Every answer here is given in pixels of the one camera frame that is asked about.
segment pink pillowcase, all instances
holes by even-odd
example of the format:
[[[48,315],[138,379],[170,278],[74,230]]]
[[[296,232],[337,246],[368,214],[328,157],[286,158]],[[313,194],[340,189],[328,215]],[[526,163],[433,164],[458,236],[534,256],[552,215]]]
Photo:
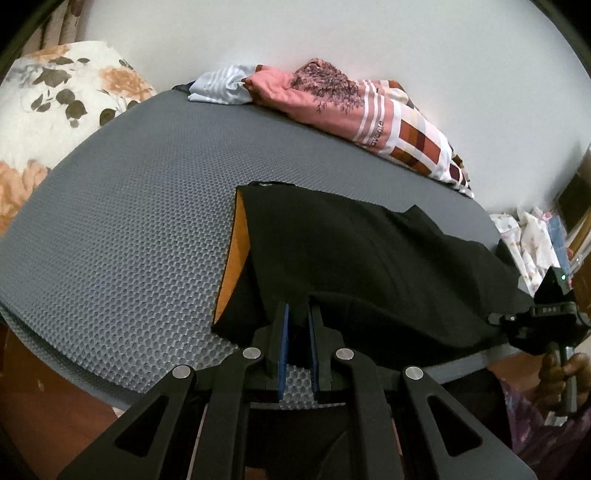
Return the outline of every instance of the pink pillowcase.
[[[461,159],[398,82],[350,80],[320,59],[294,73],[259,65],[243,81],[255,103],[474,197]]]

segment white wall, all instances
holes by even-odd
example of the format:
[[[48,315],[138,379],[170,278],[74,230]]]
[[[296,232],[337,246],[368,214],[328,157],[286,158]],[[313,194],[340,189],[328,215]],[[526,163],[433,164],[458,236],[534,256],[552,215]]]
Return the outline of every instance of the white wall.
[[[228,63],[311,57],[397,79],[489,211],[547,205],[591,141],[591,79],[529,0],[93,0],[81,35],[159,90]]]

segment hand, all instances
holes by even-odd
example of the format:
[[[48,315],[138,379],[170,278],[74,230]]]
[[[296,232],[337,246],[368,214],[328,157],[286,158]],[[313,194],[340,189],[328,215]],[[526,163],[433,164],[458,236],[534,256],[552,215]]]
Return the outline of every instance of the hand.
[[[572,376],[577,379],[577,405],[580,407],[587,401],[591,390],[589,356],[586,353],[576,353],[563,367],[558,365],[553,353],[544,356],[539,373],[540,384],[536,389],[535,405],[545,413],[560,403],[566,386],[565,379]]]

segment floral fabric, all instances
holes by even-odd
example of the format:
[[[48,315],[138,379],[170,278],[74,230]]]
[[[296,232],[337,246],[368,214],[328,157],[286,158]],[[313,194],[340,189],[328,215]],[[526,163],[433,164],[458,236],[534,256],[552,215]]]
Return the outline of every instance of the floral fabric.
[[[155,94],[101,41],[57,45],[16,60],[0,85],[0,235],[49,169]]]
[[[591,429],[591,409],[561,427],[548,427],[540,412],[517,390],[501,381],[511,429],[513,452],[535,472],[538,480],[559,480]]]

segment white striped cloth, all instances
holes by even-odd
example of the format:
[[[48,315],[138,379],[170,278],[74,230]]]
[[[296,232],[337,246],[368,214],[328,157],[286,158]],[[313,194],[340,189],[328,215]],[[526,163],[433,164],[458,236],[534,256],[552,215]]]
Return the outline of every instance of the white striped cloth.
[[[252,102],[242,79],[255,73],[256,65],[233,64],[215,72],[201,75],[190,86],[189,100],[192,102],[242,105]]]

